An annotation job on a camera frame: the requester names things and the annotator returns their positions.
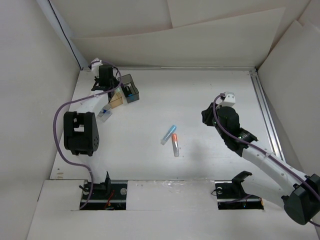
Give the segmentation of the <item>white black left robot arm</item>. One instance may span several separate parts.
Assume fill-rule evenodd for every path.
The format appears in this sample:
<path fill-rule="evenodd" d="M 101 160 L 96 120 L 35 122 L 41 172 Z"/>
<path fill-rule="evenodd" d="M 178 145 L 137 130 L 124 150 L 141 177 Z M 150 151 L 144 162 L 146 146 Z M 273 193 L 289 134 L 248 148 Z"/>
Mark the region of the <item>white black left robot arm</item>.
<path fill-rule="evenodd" d="M 121 85 L 114 76 L 114 69 L 117 69 L 114 65 L 94 61 L 90 69 L 94 74 L 91 95 L 75 100 L 75 103 L 81 102 L 81 106 L 63 115 L 64 147 L 75 156 L 92 157 L 97 151 L 100 144 L 97 117 Z"/>

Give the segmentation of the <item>orange highlighter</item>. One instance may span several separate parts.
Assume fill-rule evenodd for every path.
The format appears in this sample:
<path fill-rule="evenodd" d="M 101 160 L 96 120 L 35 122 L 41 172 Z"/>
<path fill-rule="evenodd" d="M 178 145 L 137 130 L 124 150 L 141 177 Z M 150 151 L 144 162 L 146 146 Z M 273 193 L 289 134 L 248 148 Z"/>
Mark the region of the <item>orange highlighter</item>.
<path fill-rule="evenodd" d="M 173 154 L 175 157 L 179 157 L 180 152 L 179 152 L 179 145 L 178 145 L 178 137 L 176 133 L 174 133 L 171 136 L 171 140 L 172 140 Z"/>

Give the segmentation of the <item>green clear-cap highlighter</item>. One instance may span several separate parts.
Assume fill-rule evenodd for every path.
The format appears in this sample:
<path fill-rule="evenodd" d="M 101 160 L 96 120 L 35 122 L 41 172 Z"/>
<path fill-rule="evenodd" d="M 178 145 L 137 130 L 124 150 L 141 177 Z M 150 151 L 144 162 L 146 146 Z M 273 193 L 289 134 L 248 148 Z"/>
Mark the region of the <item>green clear-cap highlighter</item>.
<path fill-rule="evenodd" d="M 122 91 L 122 88 L 121 87 L 118 87 L 114 90 L 114 94 L 117 95 L 117 94 L 121 94 L 121 91 Z"/>

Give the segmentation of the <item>light blue highlighter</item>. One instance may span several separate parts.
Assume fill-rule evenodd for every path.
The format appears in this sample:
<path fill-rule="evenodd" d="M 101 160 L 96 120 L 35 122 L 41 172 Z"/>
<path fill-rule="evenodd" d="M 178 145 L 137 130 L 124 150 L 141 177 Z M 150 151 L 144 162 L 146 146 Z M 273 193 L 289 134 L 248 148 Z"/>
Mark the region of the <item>light blue highlighter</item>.
<path fill-rule="evenodd" d="M 165 145 L 166 142 L 171 138 L 173 133 L 176 131 L 176 129 L 177 129 L 177 126 L 172 125 L 170 129 L 167 131 L 167 133 L 164 135 L 164 137 L 160 140 L 160 144 Z"/>

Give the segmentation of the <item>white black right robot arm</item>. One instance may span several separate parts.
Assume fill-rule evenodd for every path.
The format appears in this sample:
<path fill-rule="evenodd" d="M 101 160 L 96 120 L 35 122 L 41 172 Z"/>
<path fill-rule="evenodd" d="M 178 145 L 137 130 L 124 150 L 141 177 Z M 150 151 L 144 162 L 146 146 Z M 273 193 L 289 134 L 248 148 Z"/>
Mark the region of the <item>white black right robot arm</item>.
<path fill-rule="evenodd" d="M 249 161 L 270 178 L 261 181 L 249 171 L 232 179 L 231 191 L 237 197 L 254 195 L 282 208 L 297 224 L 311 223 L 320 212 L 320 177 L 307 175 L 259 143 L 258 138 L 240 126 L 235 109 L 212 102 L 201 112 L 202 122 L 214 127 L 229 150 Z"/>

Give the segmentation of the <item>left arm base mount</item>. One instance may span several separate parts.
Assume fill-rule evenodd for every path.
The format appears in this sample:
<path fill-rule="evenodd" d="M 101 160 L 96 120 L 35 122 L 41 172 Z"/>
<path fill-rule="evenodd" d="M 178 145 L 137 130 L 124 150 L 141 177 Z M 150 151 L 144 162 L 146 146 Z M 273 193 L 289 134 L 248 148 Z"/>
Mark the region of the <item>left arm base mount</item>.
<path fill-rule="evenodd" d="M 82 190 L 82 196 L 80 200 L 80 210 L 88 211 L 124 211 L 127 205 L 127 181 L 111 181 L 107 190 L 95 189 L 89 198 L 88 203 L 83 207 L 89 196 L 90 184 L 85 183 L 84 186 L 79 186 Z"/>

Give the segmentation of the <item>black marker blue cap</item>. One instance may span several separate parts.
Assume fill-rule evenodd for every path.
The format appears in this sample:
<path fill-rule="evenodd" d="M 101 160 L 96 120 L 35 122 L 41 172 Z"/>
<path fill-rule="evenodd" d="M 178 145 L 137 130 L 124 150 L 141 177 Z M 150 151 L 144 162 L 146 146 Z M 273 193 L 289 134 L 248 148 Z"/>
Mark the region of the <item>black marker blue cap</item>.
<path fill-rule="evenodd" d="M 126 86 L 126 87 L 125 87 L 125 96 L 126 96 L 126 98 L 127 98 L 127 99 L 130 99 L 130 98 L 133 97 L 133 95 L 134 95 L 134 94 L 133 94 L 131 88 L 130 88 L 129 86 Z"/>

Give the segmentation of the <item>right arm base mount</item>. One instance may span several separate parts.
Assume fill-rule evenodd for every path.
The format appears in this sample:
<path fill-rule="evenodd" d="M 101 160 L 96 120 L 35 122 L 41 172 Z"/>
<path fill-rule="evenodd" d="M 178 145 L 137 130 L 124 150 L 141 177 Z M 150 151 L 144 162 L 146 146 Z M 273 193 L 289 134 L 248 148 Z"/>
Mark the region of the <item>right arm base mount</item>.
<path fill-rule="evenodd" d="M 245 193 L 242 183 L 252 173 L 242 171 L 231 180 L 217 180 L 211 195 L 216 197 L 218 210 L 264 210 L 263 201 Z"/>

